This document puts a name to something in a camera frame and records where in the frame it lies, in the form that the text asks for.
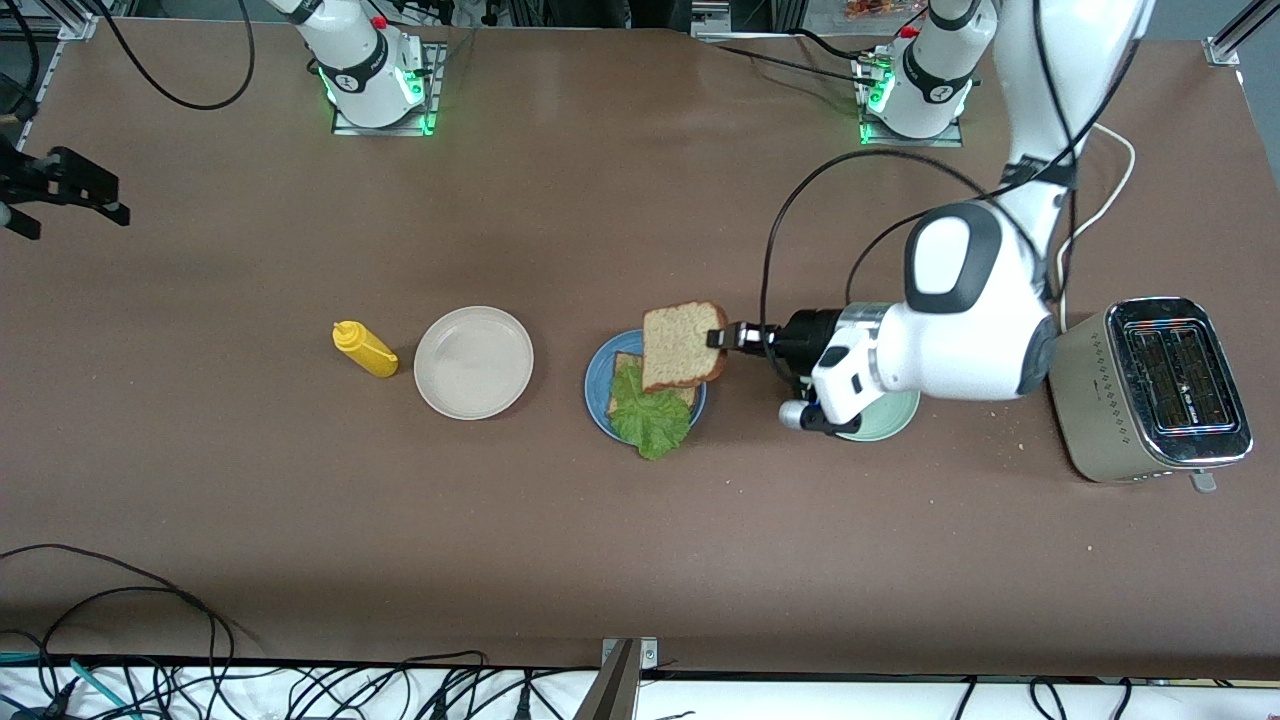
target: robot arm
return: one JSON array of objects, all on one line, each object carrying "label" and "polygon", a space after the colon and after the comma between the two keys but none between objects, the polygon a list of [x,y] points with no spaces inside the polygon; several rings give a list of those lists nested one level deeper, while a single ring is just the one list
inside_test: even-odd
[{"label": "robot arm", "polygon": [[[1042,300],[1044,258],[1075,168],[1068,161],[1041,170],[1101,104],[1128,41],[1144,32],[1153,0],[1043,0],[1044,53],[1070,135],[1057,119],[1044,82],[1032,1],[1006,0],[996,37],[996,64],[1012,129],[1002,182],[1016,186],[1000,196],[1000,206],[957,202],[920,219],[906,245],[905,302],[801,311],[786,327],[758,332],[754,345],[735,342],[749,336],[744,327],[708,338],[714,346],[755,354],[759,343],[769,342],[792,372],[812,379],[808,401],[783,405],[783,424],[832,432],[888,392],[1011,400],[1037,388],[1048,374],[1057,331]],[[952,17],[945,14],[955,10],[951,5],[936,3],[943,17]],[[989,23],[995,32],[995,14],[984,14],[991,12],[987,0],[966,5],[974,8],[973,13],[966,10],[972,23]],[[942,59],[924,46],[945,42],[945,37],[938,40],[940,32],[964,31],[940,27],[931,14],[931,24],[900,54],[899,63],[909,68],[913,61],[925,64],[928,58],[931,65],[941,67]],[[959,36],[951,42],[964,50],[957,54],[956,70],[929,72],[968,82],[977,58]],[[899,85],[890,95],[891,102],[899,104],[887,106],[882,119],[890,123],[893,118],[893,127],[908,127],[897,122],[893,108],[915,104],[923,108],[919,117],[928,120],[916,127],[940,132],[954,108],[948,110],[947,102],[929,106],[927,88],[928,83],[915,81]],[[1028,176],[1037,179],[1024,182]],[[814,407],[823,418],[817,418]]]},{"label": "robot arm", "polygon": [[892,74],[868,111],[896,135],[934,137],[960,114],[973,70],[996,36],[992,0],[933,0],[914,38],[890,46]]},{"label": "robot arm", "polygon": [[329,100],[353,124],[396,123],[425,100],[413,76],[422,67],[417,37],[365,15],[360,0],[268,0],[298,28],[320,64]]}]

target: lettuce leaf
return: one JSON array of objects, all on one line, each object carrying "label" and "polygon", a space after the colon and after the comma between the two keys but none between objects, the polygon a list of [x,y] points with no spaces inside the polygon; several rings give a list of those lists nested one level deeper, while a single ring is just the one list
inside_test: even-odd
[{"label": "lettuce leaf", "polygon": [[646,393],[637,365],[618,368],[612,395],[617,407],[609,421],[618,437],[640,450],[641,457],[657,460],[689,436],[689,406],[673,389]]}]

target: black clamp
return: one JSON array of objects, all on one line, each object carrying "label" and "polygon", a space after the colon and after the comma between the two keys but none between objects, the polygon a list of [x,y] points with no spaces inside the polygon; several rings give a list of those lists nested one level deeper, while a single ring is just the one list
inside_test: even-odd
[{"label": "black clamp", "polygon": [[911,85],[920,88],[920,95],[924,96],[924,101],[931,105],[942,105],[943,102],[950,101],[955,97],[956,92],[964,90],[964,86],[969,83],[969,78],[973,77],[972,70],[955,79],[943,79],[938,76],[931,74],[915,60],[914,42],[908,45],[906,50],[902,53],[902,72],[906,73],[906,79],[909,79]]},{"label": "black clamp", "polygon": [[1070,158],[1062,163],[1051,165],[1048,160],[1023,155],[1016,163],[1005,165],[1005,170],[1000,174],[1001,184],[1025,184],[1032,181],[1075,190],[1079,182],[1079,172],[1076,164]]},{"label": "black clamp", "polygon": [[123,227],[129,224],[129,209],[120,204],[119,188],[114,174],[74,150],[54,147],[37,159],[0,137],[0,205],[8,213],[4,227],[28,240],[40,240],[40,220],[14,205],[77,205]]},{"label": "black clamp", "polygon": [[289,24],[300,26],[311,19],[311,15],[316,12],[316,8],[319,8],[321,3],[324,3],[324,0],[302,0],[298,3],[298,6],[294,8],[292,13],[284,15],[284,18],[289,20]]},{"label": "black clamp", "polygon": [[937,10],[933,9],[932,5],[929,5],[929,22],[932,22],[940,29],[945,29],[945,31],[948,31],[948,32],[955,32],[955,31],[963,28],[964,26],[969,24],[969,20],[973,19],[974,13],[978,12],[978,5],[982,5],[982,0],[970,0],[969,9],[965,10],[963,15],[960,15],[959,18],[956,18],[954,20],[948,20],[947,18],[943,18],[942,15],[940,15],[937,13]]},{"label": "black clamp", "polygon": [[387,58],[389,54],[390,45],[387,42],[387,36],[383,33],[375,33],[378,36],[378,45],[374,47],[374,53],[364,63],[352,65],[349,68],[333,68],[324,63],[320,63],[320,72],[329,78],[329,82],[335,85],[343,92],[362,92],[365,90],[365,83],[370,78],[383,72],[383,67],[387,65]]}]

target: white cable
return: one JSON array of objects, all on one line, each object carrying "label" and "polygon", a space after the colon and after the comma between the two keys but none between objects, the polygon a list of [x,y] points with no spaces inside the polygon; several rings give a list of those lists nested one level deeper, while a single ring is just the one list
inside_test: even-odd
[{"label": "white cable", "polygon": [[1075,234],[1062,241],[1062,247],[1057,249],[1057,286],[1062,288],[1062,297],[1060,297],[1057,301],[1057,328],[1064,333],[1066,332],[1066,288],[1062,286],[1062,272],[1064,272],[1062,258],[1066,255],[1068,250],[1070,250],[1071,243],[1075,242],[1078,237],[1084,234],[1084,231],[1089,229],[1089,227],[1092,227],[1093,223],[1101,220],[1102,215],[1107,214],[1107,210],[1110,210],[1111,205],[1115,204],[1116,197],[1120,197],[1120,192],[1124,190],[1124,186],[1129,184],[1129,178],[1133,176],[1133,168],[1134,165],[1138,164],[1138,150],[1134,149],[1133,143],[1129,142],[1129,140],[1126,140],[1123,135],[1106,127],[1102,123],[1093,123],[1093,127],[1110,135],[1111,137],[1116,138],[1116,141],[1120,142],[1120,145],[1125,146],[1125,149],[1129,151],[1129,167],[1125,168],[1124,174],[1120,176],[1120,182],[1116,184],[1116,188],[1111,191],[1111,196],[1107,197],[1107,201],[1102,204],[1102,208],[1098,208],[1098,211],[1094,213],[1092,218],[1084,220],[1084,223],[1082,223],[1080,227],[1075,229]]}]

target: green led light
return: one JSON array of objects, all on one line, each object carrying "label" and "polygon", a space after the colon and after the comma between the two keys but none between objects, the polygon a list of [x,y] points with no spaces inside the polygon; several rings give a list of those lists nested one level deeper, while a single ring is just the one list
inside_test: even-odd
[{"label": "green led light", "polygon": [[404,72],[401,70],[399,68],[396,68],[396,79],[397,82],[401,83],[401,91],[404,94],[404,100],[410,105],[417,105],[419,102],[422,101],[422,90],[421,90],[422,86],[416,82],[413,83],[413,86],[410,86],[408,78],[404,76]]},{"label": "green led light", "polygon": [[324,77],[324,73],[320,73],[320,82],[324,83],[324,95],[325,95],[325,97],[329,99],[329,104],[333,105],[333,106],[337,106],[338,101],[334,100],[334,97],[333,97],[333,86],[329,85],[329,78]]},{"label": "green led light", "polygon": [[876,91],[868,99],[867,106],[876,113],[884,111],[884,102],[888,101],[888,94],[893,90],[893,78],[886,77],[883,82],[876,85]]}]

